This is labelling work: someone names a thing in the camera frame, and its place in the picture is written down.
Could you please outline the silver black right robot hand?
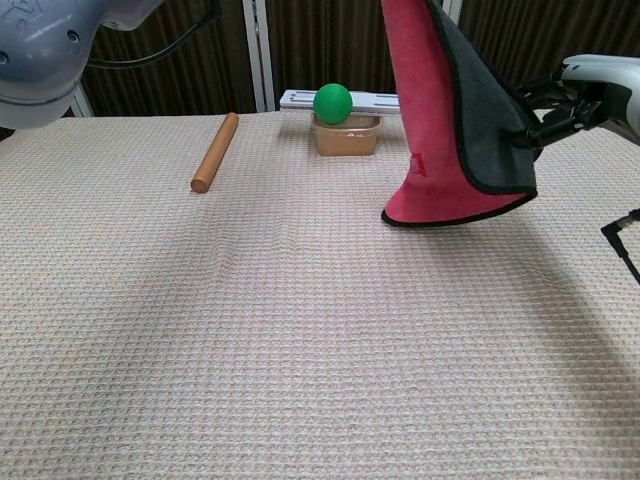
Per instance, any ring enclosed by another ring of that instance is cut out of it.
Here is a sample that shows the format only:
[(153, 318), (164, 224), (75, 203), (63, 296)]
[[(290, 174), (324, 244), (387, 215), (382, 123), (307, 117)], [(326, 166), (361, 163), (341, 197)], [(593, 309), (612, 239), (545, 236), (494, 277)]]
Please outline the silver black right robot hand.
[(640, 58), (578, 54), (554, 71), (522, 84), (532, 109), (546, 109), (541, 123), (512, 136), (533, 151), (582, 131), (603, 128), (640, 146)]

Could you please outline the pink and grey towel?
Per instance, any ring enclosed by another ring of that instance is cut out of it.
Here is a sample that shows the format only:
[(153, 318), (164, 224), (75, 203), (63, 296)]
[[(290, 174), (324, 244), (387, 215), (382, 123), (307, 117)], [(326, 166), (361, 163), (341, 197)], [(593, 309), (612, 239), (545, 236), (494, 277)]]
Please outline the pink and grey towel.
[(513, 134), (533, 110), (480, 56), (436, 0), (381, 0), (410, 152), (382, 212), (396, 227), (463, 224), (509, 212), (537, 195), (538, 152)]

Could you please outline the white folding stand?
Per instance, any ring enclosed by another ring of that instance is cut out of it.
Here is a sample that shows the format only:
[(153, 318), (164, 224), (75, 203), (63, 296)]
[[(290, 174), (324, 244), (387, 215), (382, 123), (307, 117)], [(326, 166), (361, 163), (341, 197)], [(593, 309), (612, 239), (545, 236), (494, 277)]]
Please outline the white folding stand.
[[(399, 99), (396, 94), (380, 94), (364, 91), (350, 92), (352, 113), (365, 116), (399, 115)], [(281, 110), (312, 111), (315, 90), (286, 90), (280, 98)]]

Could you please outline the dark pleated curtain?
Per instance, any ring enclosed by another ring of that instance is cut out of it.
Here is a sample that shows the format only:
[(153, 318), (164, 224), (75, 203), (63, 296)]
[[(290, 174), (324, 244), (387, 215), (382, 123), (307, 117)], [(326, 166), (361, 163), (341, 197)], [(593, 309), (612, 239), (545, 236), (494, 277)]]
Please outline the dark pleated curtain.
[[(394, 91), (381, 0), (266, 0), (273, 83)], [(640, 57), (640, 0), (464, 0), (459, 28), (509, 84), (576, 54)], [(80, 84), (98, 116), (255, 111), (242, 0), (165, 0), (96, 32)]]

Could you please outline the beige woven tablecloth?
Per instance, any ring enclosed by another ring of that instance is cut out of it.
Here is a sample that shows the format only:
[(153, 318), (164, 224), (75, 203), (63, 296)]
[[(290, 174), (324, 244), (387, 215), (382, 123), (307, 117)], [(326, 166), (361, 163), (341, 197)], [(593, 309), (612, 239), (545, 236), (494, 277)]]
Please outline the beige woven tablecloth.
[(640, 148), (548, 148), (504, 216), (384, 224), (408, 152), (306, 115), (64, 119), (0, 142), (0, 480), (640, 480), (640, 285), (601, 228)]

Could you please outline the wooden rolling pin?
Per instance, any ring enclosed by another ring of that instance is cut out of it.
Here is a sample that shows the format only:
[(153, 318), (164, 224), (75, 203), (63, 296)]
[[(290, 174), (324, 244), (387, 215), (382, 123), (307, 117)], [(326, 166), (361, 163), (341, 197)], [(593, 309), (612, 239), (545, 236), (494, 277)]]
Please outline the wooden rolling pin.
[(238, 125), (239, 116), (234, 112), (228, 113), (191, 180), (193, 192), (206, 193), (209, 190)]

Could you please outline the tan plastic container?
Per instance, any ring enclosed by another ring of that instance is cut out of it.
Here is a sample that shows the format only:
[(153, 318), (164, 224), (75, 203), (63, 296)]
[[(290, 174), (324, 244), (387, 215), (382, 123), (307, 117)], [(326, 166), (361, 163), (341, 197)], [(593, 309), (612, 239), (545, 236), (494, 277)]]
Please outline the tan plastic container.
[(382, 118), (351, 115), (343, 123), (333, 125), (314, 114), (312, 126), (316, 150), (321, 156), (370, 156), (378, 144)]

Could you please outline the green ball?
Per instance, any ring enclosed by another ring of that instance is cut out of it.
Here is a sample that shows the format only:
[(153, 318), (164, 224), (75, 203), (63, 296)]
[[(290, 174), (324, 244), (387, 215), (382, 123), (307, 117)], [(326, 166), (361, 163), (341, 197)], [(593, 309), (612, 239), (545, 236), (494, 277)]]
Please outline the green ball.
[(350, 91), (341, 84), (323, 85), (315, 94), (314, 114), (329, 125), (341, 124), (350, 116), (353, 99)]

